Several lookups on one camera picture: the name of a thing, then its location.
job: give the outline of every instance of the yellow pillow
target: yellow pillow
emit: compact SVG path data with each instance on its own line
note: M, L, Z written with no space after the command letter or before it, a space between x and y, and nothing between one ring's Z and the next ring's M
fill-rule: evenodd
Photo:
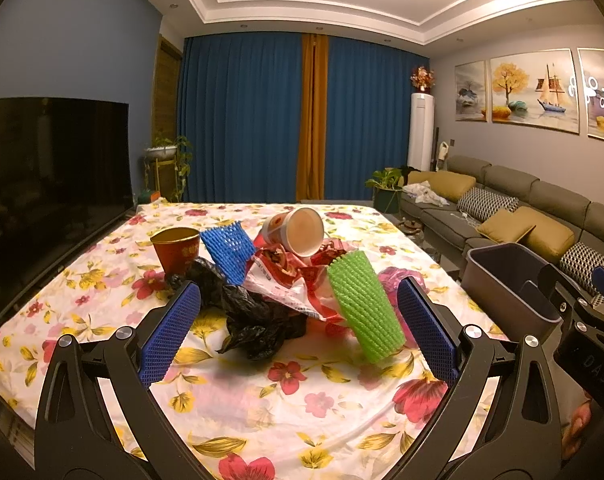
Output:
M535 225L524 245L547 262L556 264L575 243L575 235L567 226L530 207L520 207L513 213L518 221Z
M452 171L412 171L408 183L418 184L429 181L431 189L447 200L458 202L464 193L476 184L474 176L453 173Z
M503 244L522 240L534 227L535 224L528 219L519 218L506 209L499 209L486 222L477 226L476 231L497 244Z

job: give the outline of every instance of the tv screen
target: tv screen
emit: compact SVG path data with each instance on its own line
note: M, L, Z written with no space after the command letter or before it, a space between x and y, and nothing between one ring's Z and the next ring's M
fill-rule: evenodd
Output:
M127 104L0 99L0 312L132 206Z

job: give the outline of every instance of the sailboat painting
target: sailboat painting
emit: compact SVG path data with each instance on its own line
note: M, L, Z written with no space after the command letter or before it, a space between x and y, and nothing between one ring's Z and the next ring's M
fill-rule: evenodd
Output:
M483 61L456 67L456 121L486 121L486 64Z
M604 50L579 48L589 111L589 137L604 140Z
M493 122L580 133L570 49L491 60Z

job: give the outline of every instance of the floral tablecloth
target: floral tablecloth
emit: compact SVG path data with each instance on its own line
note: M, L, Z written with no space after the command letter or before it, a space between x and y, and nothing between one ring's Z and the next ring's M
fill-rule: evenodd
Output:
M359 246L376 272L419 270L431 300L447 305L462 325L474 323L501 335L446 272L379 213L356 206L312 207L322 215L326 232ZM104 339L165 304L169 290L149 241L157 230L240 220L253 238L266 217L291 209L280 204L140 206L134 218L90 247L0 329L0 394L34 426L59 336ZM201 255L209 257L204 247ZM327 333L325 324L309 319L306 336L287 341L271 362L255 363L237 351L217 354L226 336L223 314L203 311L162 383L150 388L173 427L218 479L381 479L446 390L410 342L370 365L352 336ZM142 456L110 383L101 384L124 448ZM472 448L495 386L496 381L488 383L456 456Z

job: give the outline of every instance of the black plastic bag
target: black plastic bag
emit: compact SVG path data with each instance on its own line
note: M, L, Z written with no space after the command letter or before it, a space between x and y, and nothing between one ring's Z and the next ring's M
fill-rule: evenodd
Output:
M265 300L243 286L227 285L224 275L208 260L196 258L186 278L197 283L202 308L213 306L226 313L229 337L218 350L220 354L239 348L250 360L268 359L286 339L306 333L304 314L293 314L287 306Z

